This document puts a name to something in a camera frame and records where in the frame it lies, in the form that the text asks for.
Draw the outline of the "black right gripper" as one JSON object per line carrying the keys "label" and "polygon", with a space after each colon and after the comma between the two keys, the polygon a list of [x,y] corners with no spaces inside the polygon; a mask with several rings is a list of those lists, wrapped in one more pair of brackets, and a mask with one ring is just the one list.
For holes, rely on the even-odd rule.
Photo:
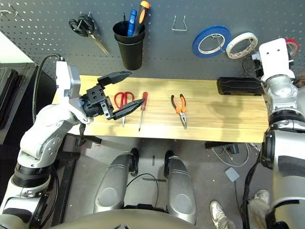
{"label": "black right gripper", "polygon": [[263,67],[262,67],[262,63],[260,60],[260,55],[258,53],[253,54],[253,61],[254,61],[256,76],[262,77],[264,72],[263,72]]}

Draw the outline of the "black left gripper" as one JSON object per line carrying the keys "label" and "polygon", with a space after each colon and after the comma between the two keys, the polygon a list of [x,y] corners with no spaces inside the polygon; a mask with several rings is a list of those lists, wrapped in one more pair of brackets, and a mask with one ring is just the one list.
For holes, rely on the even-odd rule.
{"label": "black left gripper", "polygon": [[113,105],[110,98],[103,91],[103,86],[119,83],[131,74],[132,72],[130,71],[119,71],[98,78],[98,84],[88,89],[86,91],[87,93],[81,96],[81,101],[83,102],[82,107],[86,116],[96,117],[105,115],[106,119],[117,120],[131,114],[140,107],[145,102],[144,99],[129,102],[122,109],[113,112]]}

